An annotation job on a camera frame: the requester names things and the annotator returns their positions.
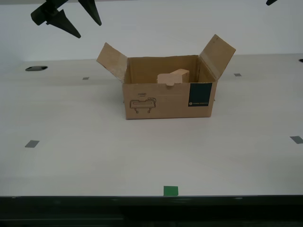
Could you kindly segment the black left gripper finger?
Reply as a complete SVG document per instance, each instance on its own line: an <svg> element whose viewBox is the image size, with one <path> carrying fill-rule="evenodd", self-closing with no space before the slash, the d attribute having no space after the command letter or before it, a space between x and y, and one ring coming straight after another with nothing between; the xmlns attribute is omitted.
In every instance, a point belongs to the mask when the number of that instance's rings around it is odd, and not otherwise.
<svg viewBox="0 0 303 227"><path fill-rule="evenodd" d="M95 0L78 0L91 18L99 25L102 25Z"/></svg>
<svg viewBox="0 0 303 227"><path fill-rule="evenodd" d="M64 10L57 12L50 20L48 20L48 25L52 25L54 27L57 27L76 38L81 38L80 33L78 30L74 27L74 25L69 21L69 19L66 17Z"/></svg>

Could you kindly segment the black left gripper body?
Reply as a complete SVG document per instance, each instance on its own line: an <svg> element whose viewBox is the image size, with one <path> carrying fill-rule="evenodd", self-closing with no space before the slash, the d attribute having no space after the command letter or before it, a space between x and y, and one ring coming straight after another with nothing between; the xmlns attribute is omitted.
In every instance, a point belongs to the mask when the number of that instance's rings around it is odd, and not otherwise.
<svg viewBox="0 0 303 227"><path fill-rule="evenodd" d="M66 2L67 0L46 0L45 3L31 13L31 18L37 25L49 22L59 13L58 8Z"/></svg>

